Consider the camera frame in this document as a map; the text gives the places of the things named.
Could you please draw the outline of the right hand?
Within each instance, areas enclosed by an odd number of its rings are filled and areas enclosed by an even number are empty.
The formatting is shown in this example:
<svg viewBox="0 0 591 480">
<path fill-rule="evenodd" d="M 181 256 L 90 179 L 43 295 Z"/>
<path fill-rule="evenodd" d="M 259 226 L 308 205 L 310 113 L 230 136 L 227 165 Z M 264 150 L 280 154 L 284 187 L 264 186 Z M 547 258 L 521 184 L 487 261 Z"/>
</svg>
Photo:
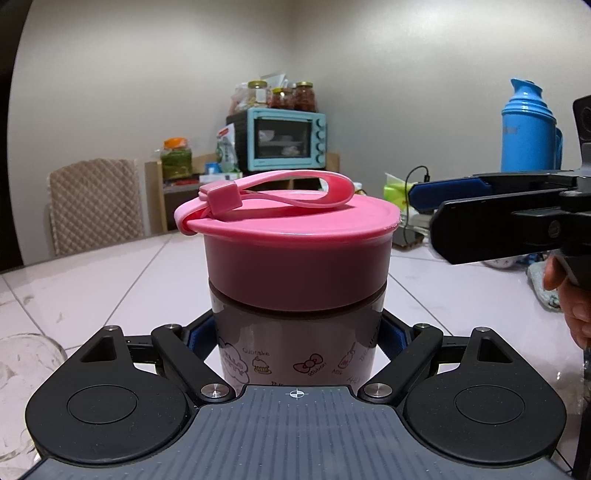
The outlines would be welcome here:
<svg viewBox="0 0 591 480">
<path fill-rule="evenodd" d="M 544 287 L 556 289 L 565 322 L 574 342 L 581 348 L 590 347 L 591 337 L 591 302 L 590 292 L 573 285 L 567 273 L 555 256 L 546 262 Z"/>
</svg>

